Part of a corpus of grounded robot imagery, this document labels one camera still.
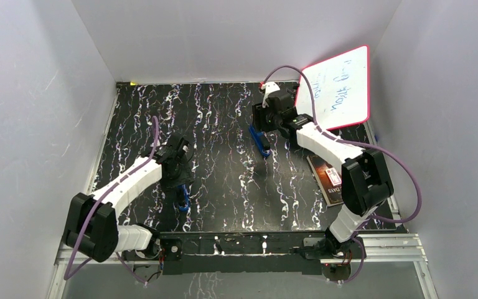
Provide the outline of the blue stapler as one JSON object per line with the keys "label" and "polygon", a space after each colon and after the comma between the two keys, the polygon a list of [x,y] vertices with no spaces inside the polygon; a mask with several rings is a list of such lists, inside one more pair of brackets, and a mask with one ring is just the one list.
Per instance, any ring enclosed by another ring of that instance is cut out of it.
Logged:
{"label": "blue stapler", "polygon": [[249,126],[249,132],[257,150],[260,152],[262,157],[269,157],[271,154],[271,146],[265,133],[263,131],[256,130],[252,124]]}
{"label": "blue stapler", "polygon": [[185,184],[178,186],[176,195],[177,195],[176,206],[178,210],[180,210],[181,212],[187,212],[191,205],[187,186]]}

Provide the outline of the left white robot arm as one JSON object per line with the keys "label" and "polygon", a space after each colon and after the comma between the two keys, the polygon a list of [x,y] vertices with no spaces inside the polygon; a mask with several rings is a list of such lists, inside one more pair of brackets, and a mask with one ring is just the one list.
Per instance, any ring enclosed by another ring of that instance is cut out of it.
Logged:
{"label": "left white robot arm", "polygon": [[194,182],[189,167],[190,142],[173,133],[167,143],[143,156],[106,186],[92,194],[78,193],[71,202],[62,242],[96,262],[112,254],[135,250],[145,259],[161,251],[159,231],[145,224],[122,225],[121,213],[148,187],[159,184],[174,198],[178,210],[190,207],[188,187]]}

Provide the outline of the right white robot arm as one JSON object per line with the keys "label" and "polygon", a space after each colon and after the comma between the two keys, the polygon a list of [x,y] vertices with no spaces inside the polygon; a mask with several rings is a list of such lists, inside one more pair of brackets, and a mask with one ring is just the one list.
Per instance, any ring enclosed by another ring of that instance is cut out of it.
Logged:
{"label": "right white robot arm", "polygon": [[321,130],[312,116],[297,112],[286,92],[271,92],[252,106],[252,113],[256,130],[278,130],[298,147],[330,163],[340,175],[343,205],[326,230],[326,251],[334,258],[343,257],[356,231],[394,193],[383,153],[351,145]]}

